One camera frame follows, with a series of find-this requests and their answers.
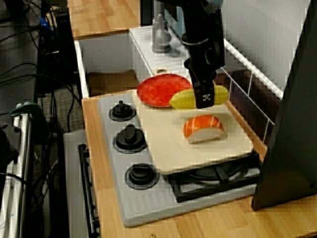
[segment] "stove knob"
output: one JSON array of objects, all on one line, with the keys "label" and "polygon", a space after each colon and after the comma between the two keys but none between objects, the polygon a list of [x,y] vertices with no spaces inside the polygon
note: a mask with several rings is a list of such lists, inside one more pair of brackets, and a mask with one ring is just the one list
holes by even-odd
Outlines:
[{"label": "stove knob", "polygon": [[123,103],[122,100],[119,101],[119,104],[117,104],[112,111],[112,114],[117,118],[125,118],[130,116],[132,113],[131,107]]},{"label": "stove knob", "polygon": [[155,178],[155,172],[147,164],[135,164],[130,171],[130,180],[136,185],[147,185]]},{"label": "stove knob", "polygon": [[136,140],[137,134],[134,125],[127,125],[127,127],[123,131],[123,138],[127,144],[132,144]]}]

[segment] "stove burner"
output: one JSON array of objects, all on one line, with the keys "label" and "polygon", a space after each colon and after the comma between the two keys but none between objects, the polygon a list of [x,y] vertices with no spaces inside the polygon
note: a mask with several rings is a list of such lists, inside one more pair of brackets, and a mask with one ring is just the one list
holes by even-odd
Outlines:
[{"label": "stove burner", "polygon": [[119,104],[110,110],[109,117],[115,121],[126,121],[132,119],[135,114],[134,107],[127,105],[120,100]]},{"label": "stove burner", "polygon": [[158,172],[148,164],[134,164],[125,174],[125,181],[128,186],[136,190],[153,187],[158,180]]},{"label": "stove burner", "polygon": [[189,174],[189,176],[203,181],[219,180],[221,173],[225,172],[226,175],[230,177],[238,171],[241,171],[243,165],[244,160],[229,161],[216,166],[208,166],[197,169],[193,173]]},{"label": "stove burner", "polygon": [[177,202],[226,192],[258,182],[262,162],[253,151],[249,156],[202,169],[168,175]]},{"label": "stove burner", "polygon": [[115,136],[113,146],[121,153],[134,154],[144,150],[147,144],[143,132],[129,124]]}]

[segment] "black knob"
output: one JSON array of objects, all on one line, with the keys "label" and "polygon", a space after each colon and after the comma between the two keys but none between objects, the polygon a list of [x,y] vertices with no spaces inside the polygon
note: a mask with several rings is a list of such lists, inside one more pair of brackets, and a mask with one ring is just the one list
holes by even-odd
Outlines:
[{"label": "black knob", "polygon": [[119,101],[119,104],[117,104],[112,111],[112,114],[117,118],[125,118],[130,116],[132,113],[133,111],[131,110],[131,107],[123,103],[122,100]]},{"label": "black knob", "polygon": [[147,185],[155,178],[155,172],[147,164],[135,164],[131,168],[129,178],[136,185]]},{"label": "black knob", "polygon": [[137,150],[146,148],[143,132],[135,128],[133,124],[127,125],[125,129],[115,137],[115,144],[124,150]]},{"label": "black knob", "polygon": [[127,127],[123,131],[123,137],[124,137],[125,142],[127,142],[127,144],[133,143],[137,137],[137,134],[135,131],[135,126],[132,124],[127,125]]}]

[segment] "faucet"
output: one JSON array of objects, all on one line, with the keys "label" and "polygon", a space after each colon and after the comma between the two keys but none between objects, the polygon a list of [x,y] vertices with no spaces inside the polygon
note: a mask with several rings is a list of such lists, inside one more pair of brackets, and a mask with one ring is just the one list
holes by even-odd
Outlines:
[{"label": "faucet", "polygon": [[171,35],[168,32],[167,21],[164,18],[163,3],[154,1],[154,18],[152,24],[152,51],[155,53],[166,53],[171,50]]}]

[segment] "black cable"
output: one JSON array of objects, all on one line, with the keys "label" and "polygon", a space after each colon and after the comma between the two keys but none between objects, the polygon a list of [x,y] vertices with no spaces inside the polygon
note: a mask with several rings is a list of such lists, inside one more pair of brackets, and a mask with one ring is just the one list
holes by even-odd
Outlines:
[{"label": "black cable", "polygon": [[35,67],[37,67],[37,65],[34,64],[34,63],[21,63],[21,64],[19,64],[19,65],[13,67],[13,68],[11,68],[11,69],[8,69],[6,72],[1,73],[1,74],[0,74],[0,77],[1,77],[2,75],[4,75],[4,74],[10,72],[11,70],[14,70],[15,68],[18,68],[18,67],[20,67],[20,66],[22,66],[22,65],[25,65],[25,64],[34,65]]},{"label": "black cable", "polygon": [[50,13],[50,16],[51,16],[51,20],[52,20],[52,25],[53,25],[54,32],[56,33],[56,27],[55,27],[54,18],[53,18],[53,15],[52,15],[52,10],[49,11],[49,13]]},{"label": "black cable", "polygon": [[55,81],[59,82],[60,84],[62,84],[75,97],[75,99],[77,100],[77,102],[81,106],[81,103],[80,103],[80,100],[78,99],[78,97],[71,91],[71,89],[66,84],[64,84],[63,82],[61,82],[60,80],[58,80],[56,78],[52,78],[52,77],[49,77],[49,76],[46,76],[46,75],[43,75],[43,74],[32,73],[32,74],[20,75],[20,76],[14,77],[14,78],[10,78],[10,79],[1,81],[0,84],[7,83],[9,81],[13,81],[15,79],[19,79],[19,78],[23,78],[23,77],[29,77],[29,76],[33,76],[33,77],[39,76],[39,77],[49,78],[49,79],[52,79],[52,80],[55,80]]},{"label": "black cable", "polygon": [[49,181],[47,181],[48,187],[46,188],[45,193],[43,194],[42,202],[41,202],[41,204],[40,204],[41,206],[44,204],[45,196],[47,195],[47,193],[48,193],[48,191],[49,191],[49,188],[50,188],[50,185],[49,185],[49,184],[51,184],[52,181],[53,181],[53,179],[55,178],[56,173],[57,173],[57,171],[58,171],[57,169],[58,169],[58,164],[56,164],[55,167],[53,168],[53,172],[52,172],[52,174],[51,174],[51,176],[50,176],[50,179],[49,179]]},{"label": "black cable", "polygon": [[40,26],[40,24],[39,24],[39,25],[37,25],[37,26],[31,27],[31,28],[29,28],[29,29],[28,29],[28,30],[26,30],[26,31],[21,31],[21,32],[19,32],[19,33],[14,34],[14,35],[11,35],[11,36],[8,36],[8,37],[5,37],[5,38],[3,38],[2,40],[0,40],[0,43],[1,43],[2,41],[5,41],[5,40],[7,40],[7,39],[11,38],[11,37],[14,37],[14,36],[17,36],[17,35],[23,34],[23,33],[28,32],[28,31],[33,31],[34,29],[38,28],[39,26]]},{"label": "black cable", "polygon": [[10,112],[1,113],[0,116],[7,115],[7,114],[9,114],[9,113],[10,113]]},{"label": "black cable", "polygon": [[[26,20],[26,23],[28,24],[28,29],[30,30],[30,23],[29,23],[29,20],[28,20],[28,18],[24,15],[24,18],[25,18],[25,20]],[[34,40],[34,37],[33,37],[33,35],[32,35],[32,31],[29,31],[29,33],[30,33],[30,36],[31,36],[31,39],[32,39],[32,41],[33,41],[33,43],[34,43],[34,46],[35,46],[35,48],[37,49],[37,50],[39,50],[39,48],[38,48],[38,46],[36,45],[36,43],[35,43],[35,40]]]},{"label": "black cable", "polygon": [[8,26],[0,26],[0,28],[4,28],[4,27],[15,27],[15,26],[28,26],[28,25],[8,25]]},{"label": "black cable", "polygon": [[[70,87],[71,87],[72,92],[74,93],[74,88],[71,85],[71,83],[70,83]],[[75,102],[75,98],[73,96],[72,101],[71,101],[71,105],[70,105],[70,109],[69,109],[68,114],[67,114],[67,129],[68,129],[68,132],[70,132],[69,119],[70,119],[71,111],[73,110],[74,102]]]},{"label": "black cable", "polygon": [[30,9],[31,9],[31,7],[30,7],[30,3],[29,3],[29,4],[27,5],[27,7],[26,7],[23,11],[19,12],[18,15],[15,15],[15,14],[14,14],[14,15],[11,15],[11,16],[9,16],[9,17],[0,19],[0,24],[3,24],[3,23],[5,23],[5,22],[9,22],[9,21],[13,21],[14,19],[17,19],[17,18],[19,18],[19,17],[25,15]]},{"label": "black cable", "polygon": [[[19,177],[19,176],[17,176],[17,175],[9,174],[9,173],[0,173],[0,175],[13,177],[13,178],[19,180],[23,185],[25,185],[25,186],[27,186],[27,187],[30,186],[27,181],[25,181],[23,178],[21,178],[21,177]],[[33,197],[34,197],[34,201],[35,201],[35,204],[36,204],[37,209],[40,209],[39,201],[38,201],[38,199],[37,199],[37,196],[36,196],[34,190],[32,190],[32,195],[33,195]]]},{"label": "black cable", "polygon": [[28,1],[28,2],[29,2],[30,4],[36,6],[39,10],[41,10],[41,7],[38,6],[36,3],[32,2],[32,1]]}]

